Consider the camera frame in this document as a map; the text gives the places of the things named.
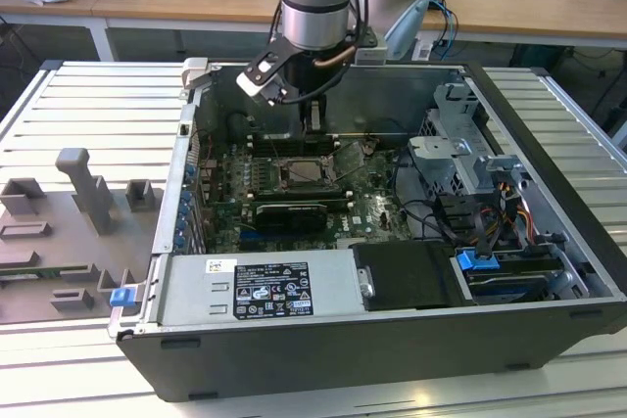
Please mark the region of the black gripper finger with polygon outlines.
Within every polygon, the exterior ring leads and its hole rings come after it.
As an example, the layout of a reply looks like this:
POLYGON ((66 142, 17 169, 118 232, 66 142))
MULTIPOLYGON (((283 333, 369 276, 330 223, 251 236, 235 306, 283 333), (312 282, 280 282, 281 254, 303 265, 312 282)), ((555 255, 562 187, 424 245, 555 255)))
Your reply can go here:
POLYGON ((301 122, 304 133, 326 132, 327 100, 324 94, 301 105, 301 122))

